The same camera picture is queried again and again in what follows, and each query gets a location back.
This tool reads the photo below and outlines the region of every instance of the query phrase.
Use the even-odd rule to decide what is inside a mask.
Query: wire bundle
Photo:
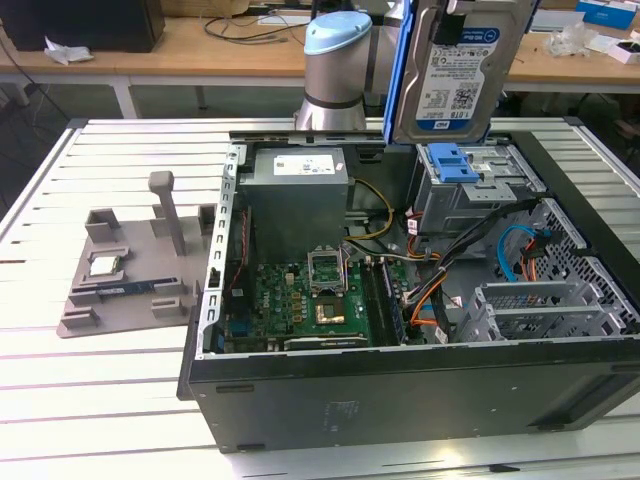
[[[478,220],[468,229],[462,232],[458,237],[449,245],[449,248],[441,255],[434,267],[434,274],[423,285],[419,286],[419,293],[421,294],[420,300],[411,316],[411,324],[413,325],[418,320],[418,313],[422,305],[431,298],[431,304],[433,305],[433,313],[435,320],[433,324],[439,325],[444,332],[448,335],[450,333],[449,320],[444,307],[444,301],[442,299],[442,282],[446,279],[446,272],[453,262],[464,253],[469,246],[473,245],[477,241],[484,238],[489,231],[495,226],[500,218],[525,210],[532,210],[539,202],[541,197],[535,197],[527,200],[521,200],[519,202],[504,205],[486,217]],[[412,293],[409,296],[407,302],[407,308],[413,307],[416,295]]]
[[[286,25],[286,27],[283,28],[277,28],[275,30],[269,30],[268,32],[261,32],[261,33],[256,33],[253,35],[245,35],[245,36],[237,36],[237,37],[231,37],[228,35],[225,35],[225,32],[227,31],[227,29],[229,28],[229,25],[234,25],[236,27],[249,27],[257,22],[259,22],[260,20],[263,20],[265,18],[279,18],[280,20],[282,20],[282,23],[284,23]],[[214,32],[213,30],[211,30],[209,27],[211,27],[212,25],[214,25],[217,22],[220,21],[226,21],[226,24],[224,26],[224,28],[222,29],[221,32]],[[212,18],[211,20],[208,20],[204,25],[203,25],[203,29],[204,32],[211,36],[211,37],[215,37],[218,38],[220,40],[224,40],[226,42],[231,42],[231,43],[238,43],[240,45],[265,45],[265,44],[271,44],[271,43],[281,43],[281,42],[286,42],[287,39],[284,37],[277,37],[275,34],[276,33],[281,33],[281,32],[289,32],[291,34],[291,37],[298,42],[300,45],[304,46],[304,43],[301,42],[298,37],[295,36],[295,34],[293,33],[293,29],[294,28],[298,28],[298,27],[305,27],[309,25],[309,22],[304,23],[304,24],[300,24],[300,25],[289,25],[287,23],[287,21],[284,19],[284,17],[282,15],[277,15],[277,14],[269,14],[263,17],[259,17],[255,20],[252,20],[249,23],[244,23],[244,24],[240,24],[240,23],[236,23],[234,22],[232,19],[229,18],[224,18],[224,17],[215,17]]]
[[[510,227],[507,227],[507,229],[504,232],[502,232],[502,235],[500,235],[500,239],[498,240],[498,245],[496,246],[496,257],[498,258],[498,263],[500,264],[500,268],[504,272],[504,276],[507,277],[507,281],[509,282],[518,281],[515,274],[511,270],[511,267],[509,266],[509,262],[507,261],[507,256],[505,254],[505,242],[509,234],[514,230],[520,230],[532,237],[531,241],[529,242],[529,245],[527,245],[526,247],[527,250],[530,250],[533,247],[533,244],[535,242],[535,237],[536,237],[536,231],[524,225],[511,225]],[[527,270],[524,265],[524,258],[521,260],[521,264],[523,266],[522,271],[523,271],[524,277],[525,279],[528,280]]]

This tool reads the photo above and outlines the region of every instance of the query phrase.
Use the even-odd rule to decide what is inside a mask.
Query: aluminum extrusion table
[[[640,257],[638,182],[590,132],[560,119],[494,125],[532,131]],[[196,403],[175,398],[186,327],[56,336],[89,209],[151,218],[147,177],[171,169],[178,213],[195,214],[217,201],[230,129],[291,127],[95,120],[63,133],[0,223],[0,478],[450,478],[494,464],[521,469],[505,480],[640,475],[640,396],[579,432],[224,456]]]

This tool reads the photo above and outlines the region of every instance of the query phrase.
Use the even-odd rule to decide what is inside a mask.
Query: sticker
[[[358,400],[326,403],[324,406],[322,431],[338,433],[355,420],[359,410],[360,402]]]
[[[472,163],[471,169],[475,172],[482,172],[482,171],[490,172],[491,165],[487,165],[486,163]]]
[[[409,229],[409,235],[418,234],[418,221],[415,219],[409,219],[407,221],[407,228]]]
[[[451,298],[451,303],[453,303],[458,308],[462,308],[462,297]]]
[[[124,293],[124,288],[104,288],[96,292],[98,295],[115,295]]]
[[[416,114],[423,130],[463,128],[476,109],[482,63],[496,49],[500,30],[465,28],[458,45],[433,45]]]
[[[436,338],[441,344],[449,343],[449,337],[442,331],[440,327],[436,327]]]
[[[278,155],[273,159],[274,175],[333,175],[331,155]]]

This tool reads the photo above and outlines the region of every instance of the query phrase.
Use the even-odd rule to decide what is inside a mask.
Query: table leg
[[[131,84],[126,77],[116,78],[111,86],[118,99],[118,105],[120,105],[120,111],[122,112],[122,118],[140,118],[138,115],[138,108],[131,96]]]
[[[206,110],[207,108],[209,108],[209,105],[207,105],[207,101],[204,98],[204,87],[196,86],[195,89],[196,98],[198,99],[198,109]]]
[[[544,113],[545,115],[549,115],[551,113],[551,110],[556,106],[559,96],[559,93],[552,93],[551,95],[548,95],[547,99],[542,104],[542,113]]]
[[[29,97],[24,91],[22,85],[19,85],[17,83],[9,83],[3,88],[5,92],[7,92],[7,95],[9,95],[10,98],[13,98],[21,107],[26,107],[29,105]]]

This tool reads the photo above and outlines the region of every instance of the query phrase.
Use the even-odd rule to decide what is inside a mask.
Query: wooden desk
[[[629,32],[588,25],[603,35],[628,38]],[[640,15],[633,27],[640,28]],[[624,65],[603,53],[557,57],[544,47],[548,34],[530,33],[520,43],[505,90],[524,92],[640,93],[640,65]]]
[[[640,18],[635,26],[640,27]],[[592,27],[607,35],[627,36],[621,30]],[[214,28],[219,32],[222,25]],[[231,26],[225,34],[250,35],[273,29],[261,25]],[[277,34],[287,39],[282,43],[239,45],[207,36],[198,19],[167,18],[164,35],[151,53],[96,52],[94,60],[69,66],[56,64],[40,52],[15,52],[15,58],[40,83],[110,85],[123,117],[137,118],[130,93],[132,85],[193,85],[201,105],[202,86],[302,87],[303,49],[290,33]],[[294,33],[304,39],[304,27]],[[546,37],[524,37],[505,90],[640,93],[640,65],[623,65],[597,52],[589,57],[553,58],[542,46]],[[1,51],[0,82],[27,83]]]

